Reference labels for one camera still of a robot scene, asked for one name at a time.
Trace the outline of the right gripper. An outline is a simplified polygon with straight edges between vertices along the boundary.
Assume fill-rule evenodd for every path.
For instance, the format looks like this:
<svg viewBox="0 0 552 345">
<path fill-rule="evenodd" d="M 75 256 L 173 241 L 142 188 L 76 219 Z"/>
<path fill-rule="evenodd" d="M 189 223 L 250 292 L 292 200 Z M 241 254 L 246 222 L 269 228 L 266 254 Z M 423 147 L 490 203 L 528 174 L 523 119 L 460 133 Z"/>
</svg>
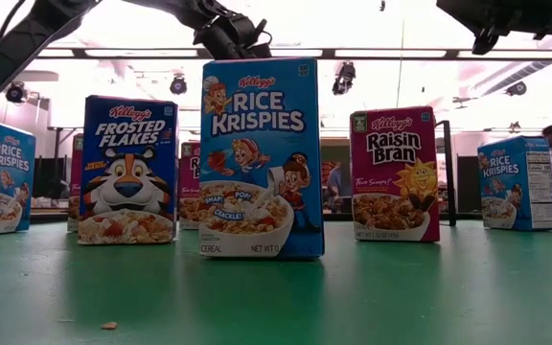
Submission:
<svg viewBox="0 0 552 345">
<path fill-rule="evenodd" d="M 466 27 L 477 22 L 465 0 L 436 0 L 436 6 Z M 502 36 L 510 32 L 532 34 L 533 40 L 543 40 L 552 27 L 552 4 L 544 0 L 491 0 L 483 12 L 479 31 L 474 35 L 471 52 L 484 56 Z"/>
</svg>

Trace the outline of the Raisin Bran cereal box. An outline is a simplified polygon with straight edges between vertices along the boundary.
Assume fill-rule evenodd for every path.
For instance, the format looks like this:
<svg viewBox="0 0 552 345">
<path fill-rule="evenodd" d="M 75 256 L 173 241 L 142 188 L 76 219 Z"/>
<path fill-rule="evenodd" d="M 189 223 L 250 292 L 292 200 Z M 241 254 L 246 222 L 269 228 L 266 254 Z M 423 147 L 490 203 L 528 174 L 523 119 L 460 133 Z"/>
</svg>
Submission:
<svg viewBox="0 0 552 345">
<path fill-rule="evenodd" d="M 80 201 L 81 201 L 81 173 L 82 173 L 83 134 L 73 138 L 73 150 L 70 174 L 70 194 L 68 201 L 67 231 L 77 232 L 79 228 Z"/>
<path fill-rule="evenodd" d="M 181 230 L 196 230 L 201 219 L 200 210 L 200 143 L 181 145 L 178 170 L 178 222 Z"/>
<path fill-rule="evenodd" d="M 351 114 L 351 200 L 357 240 L 440 240 L 434 129 L 430 106 Z"/>
</svg>

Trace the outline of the Frosted Flakes cereal box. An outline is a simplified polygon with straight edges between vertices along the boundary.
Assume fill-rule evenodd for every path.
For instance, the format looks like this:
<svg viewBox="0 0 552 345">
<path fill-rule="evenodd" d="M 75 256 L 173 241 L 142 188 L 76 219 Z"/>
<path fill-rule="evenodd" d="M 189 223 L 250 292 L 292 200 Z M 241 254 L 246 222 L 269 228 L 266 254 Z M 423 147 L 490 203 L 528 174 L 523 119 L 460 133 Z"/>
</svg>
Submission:
<svg viewBox="0 0 552 345">
<path fill-rule="evenodd" d="M 78 243 L 175 238 L 177 125 L 173 102 L 85 99 Z"/>
</svg>

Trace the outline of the black partition panel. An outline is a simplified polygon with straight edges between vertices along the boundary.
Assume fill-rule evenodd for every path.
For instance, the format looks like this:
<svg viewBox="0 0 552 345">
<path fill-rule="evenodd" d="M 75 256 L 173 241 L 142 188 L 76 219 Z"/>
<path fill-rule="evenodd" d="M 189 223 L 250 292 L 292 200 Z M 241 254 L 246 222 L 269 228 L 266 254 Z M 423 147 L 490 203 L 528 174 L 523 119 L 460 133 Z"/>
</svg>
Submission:
<svg viewBox="0 0 552 345">
<path fill-rule="evenodd" d="M 476 156 L 457 157 L 457 210 L 473 213 L 481 209 L 479 169 Z"/>
</svg>

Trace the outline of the green felt table mat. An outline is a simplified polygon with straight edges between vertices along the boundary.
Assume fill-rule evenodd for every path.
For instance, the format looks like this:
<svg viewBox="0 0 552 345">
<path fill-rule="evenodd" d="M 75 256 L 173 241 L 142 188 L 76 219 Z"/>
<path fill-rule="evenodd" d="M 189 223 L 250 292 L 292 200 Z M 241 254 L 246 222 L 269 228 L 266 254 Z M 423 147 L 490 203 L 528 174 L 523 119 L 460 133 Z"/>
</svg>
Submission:
<svg viewBox="0 0 552 345">
<path fill-rule="evenodd" d="M 269 261 L 36 225 L 0 236 L 0 345 L 552 345 L 552 232 L 361 242 L 331 222 L 321 259 Z"/>
</svg>

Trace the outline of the black aluminium table frame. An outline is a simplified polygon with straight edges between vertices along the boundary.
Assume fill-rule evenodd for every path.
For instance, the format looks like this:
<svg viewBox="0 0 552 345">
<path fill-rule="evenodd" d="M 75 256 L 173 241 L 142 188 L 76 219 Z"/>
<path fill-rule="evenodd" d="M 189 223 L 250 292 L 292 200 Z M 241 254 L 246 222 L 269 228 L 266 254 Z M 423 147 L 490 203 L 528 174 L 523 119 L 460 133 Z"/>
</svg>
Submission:
<svg viewBox="0 0 552 345">
<path fill-rule="evenodd" d="M 324 214 L 325 221 L 349 221 L 352 219 L 350 214 Z M 31 223 L 51 223 L 62 222 L 67 220 L 67 215 L 62 212 L 41 212 L 34 213 L 30 217 Z M 456 213 L 455 220 L 482 220 L 482 215 L 479 213 Z"/>
</svg>

